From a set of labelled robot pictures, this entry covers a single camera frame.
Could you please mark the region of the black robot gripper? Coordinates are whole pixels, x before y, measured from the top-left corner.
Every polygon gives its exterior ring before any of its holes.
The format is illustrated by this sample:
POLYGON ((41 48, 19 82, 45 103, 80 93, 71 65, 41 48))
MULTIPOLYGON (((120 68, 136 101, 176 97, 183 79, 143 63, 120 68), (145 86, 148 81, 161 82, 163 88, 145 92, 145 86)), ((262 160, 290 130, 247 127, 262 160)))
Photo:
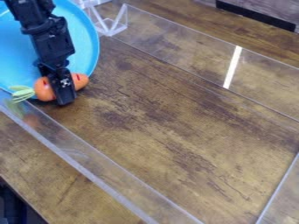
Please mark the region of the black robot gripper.
POLYGON ((37 54, 36 66, 43 74, 48 74, 56 101, 67 105, 76 99, 67 68, 68 57, 75 53, 67 19, 52 13, 56 8, 53 0, 4 0, 4 4, 21 25, 21 33, 31 38, 37 54))

